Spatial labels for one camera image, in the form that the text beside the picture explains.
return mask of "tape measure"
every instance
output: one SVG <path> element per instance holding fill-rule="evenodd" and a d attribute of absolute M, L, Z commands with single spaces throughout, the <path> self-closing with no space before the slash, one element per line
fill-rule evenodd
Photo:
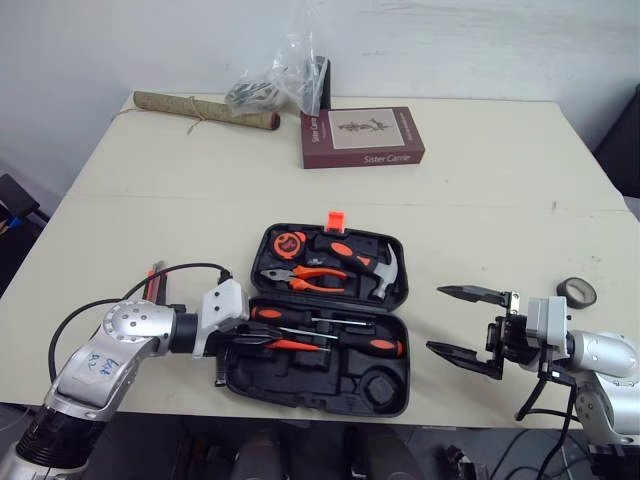
<path fill-rule="evenodd" d="M 304 249 L 307 236 L 302 232 L 285 232 L 271 242 L 271 250 L 283 260 L 293 260 Z"/>

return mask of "book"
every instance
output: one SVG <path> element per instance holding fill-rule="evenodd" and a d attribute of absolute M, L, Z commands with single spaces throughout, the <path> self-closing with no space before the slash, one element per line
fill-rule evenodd
<path fill-rule="evenodd" d="M 408 107 L 301 114 L 304 168 L 420 163 L 424 145 Z"/>

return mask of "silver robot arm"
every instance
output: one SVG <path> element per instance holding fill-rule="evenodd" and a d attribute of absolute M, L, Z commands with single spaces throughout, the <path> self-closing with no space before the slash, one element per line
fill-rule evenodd
<path fill-rule="evenodd" d="M 550 349 L 551 377 L 563 369 L 575 380 L 575 409 L 594 446 L 640 448 L 640 352 L 628 338 L 613 333 L 568 331 L 565 297 L 532 298 L 526 320 L 529 346 Z M 538 368 L 536 358 L 526 369 Z"/>
<path fill-rule="evenodd" d="M 538 385 L 516 414 L 522 420 L 547 381 L 576 390 L 575 410 L 589 441 L 592 471 L 603 478 L 628 478 L 640 469 L 640 350 L 622 335 L 568 330 L 565 297 L 532 298 L 527 315 L 519 312 L 517 292 L 460 285 L 438 290 L 471 302 L 506 309 L 489 325 L 482 362 L 477 352 L 427 342 L 434 353 L 455 365 L 502 379 L 504 360 L 537 372 Z"/>
<path fill-rule="evenodd" d="M 116 304 L 67 361 L 22 439 L 10 447 L 0 463 L 0 480 L 81 478 L 142 360 L 169 351 L 200 358 L 211 333 L 248 318 L 247 295 L 233 279 L 204 295 L 199 315 L 145 300 Z"/>
<path fill-rule="evenodd" d="M 571 337 L 576 413 L 589 442 L 640 447 L 638 347 L 611 333 L 573 330 Z"/>

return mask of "white wall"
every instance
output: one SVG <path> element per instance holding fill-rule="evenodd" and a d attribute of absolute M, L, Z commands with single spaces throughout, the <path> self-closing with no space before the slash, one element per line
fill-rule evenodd
<path fill-rule="evenodd" d="M 316 2 L 335 95 L 552 99 L 593 147 L 640 81 L 638 0 Z M 0 171 L 63 195 L 128 91 L 224 92 L 289 4 L 0 0 Z"/>

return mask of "clear plastic bag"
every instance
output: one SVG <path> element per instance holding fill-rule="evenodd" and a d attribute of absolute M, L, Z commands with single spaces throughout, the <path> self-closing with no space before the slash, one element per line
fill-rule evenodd
<path fill-rule="evenodd" d="M 314 35 L 318 18 L 312 0 L 292 0 L 293 18 L 276 50 L 271 70 L 254 78 L 244 75 L 227 93 L 232 114 L 276 111 L 285 99 L 308 115 L 318 115 L 327 53 Z"/>

